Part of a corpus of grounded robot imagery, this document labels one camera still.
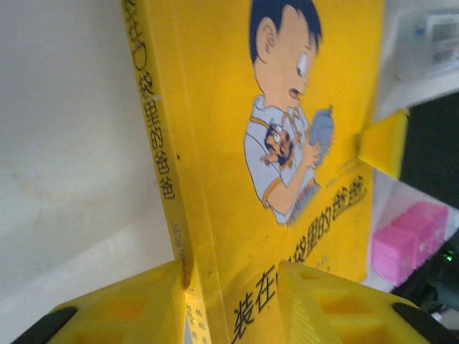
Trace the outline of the yellow cartoon cover book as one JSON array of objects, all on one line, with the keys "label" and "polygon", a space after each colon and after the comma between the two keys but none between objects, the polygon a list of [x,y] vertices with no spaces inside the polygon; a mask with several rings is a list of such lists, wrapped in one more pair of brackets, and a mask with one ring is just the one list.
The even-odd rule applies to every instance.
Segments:
[{"label": "yellow cartoon cover book", "polygon": [[121,0],[193,344],[286,344],[278,266],[366,277],[384,0]]}]

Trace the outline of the clear plastic compass set box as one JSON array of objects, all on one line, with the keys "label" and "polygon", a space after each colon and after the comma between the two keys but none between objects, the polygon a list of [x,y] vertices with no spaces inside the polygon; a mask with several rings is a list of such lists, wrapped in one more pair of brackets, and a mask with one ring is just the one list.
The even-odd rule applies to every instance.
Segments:
[{"label": "clear plastic compass set box", "polygon": [[459,0],[385,0],[375,118],[459,92]]}]

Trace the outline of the pink plastic box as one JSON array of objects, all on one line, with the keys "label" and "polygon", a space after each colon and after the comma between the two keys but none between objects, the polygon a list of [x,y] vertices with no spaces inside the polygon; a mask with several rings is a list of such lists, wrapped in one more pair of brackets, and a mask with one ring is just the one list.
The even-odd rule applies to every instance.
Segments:
[{"label": "pink plastic box", "polygon": [[395,287],[406,282],[445,242],[449,208],[419,201],[372,238],[371,263]]}]

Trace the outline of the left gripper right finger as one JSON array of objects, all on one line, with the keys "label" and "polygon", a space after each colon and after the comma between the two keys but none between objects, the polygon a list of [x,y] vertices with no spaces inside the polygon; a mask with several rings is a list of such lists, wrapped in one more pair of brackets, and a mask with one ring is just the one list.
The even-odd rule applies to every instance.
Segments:
[{"label": "left gripper right finger", "polygon": [[286,344],[459,344],[402,297],[281,261],[277,295]]}]

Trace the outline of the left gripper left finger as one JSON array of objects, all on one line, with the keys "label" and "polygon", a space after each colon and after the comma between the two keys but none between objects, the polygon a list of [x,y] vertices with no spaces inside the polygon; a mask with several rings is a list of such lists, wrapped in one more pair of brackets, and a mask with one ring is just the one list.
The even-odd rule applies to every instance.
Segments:
[{"label": "left gripper left finger", "polygon": [[168,262],[62,303],[19,344],[184,344],[182,272]]}]

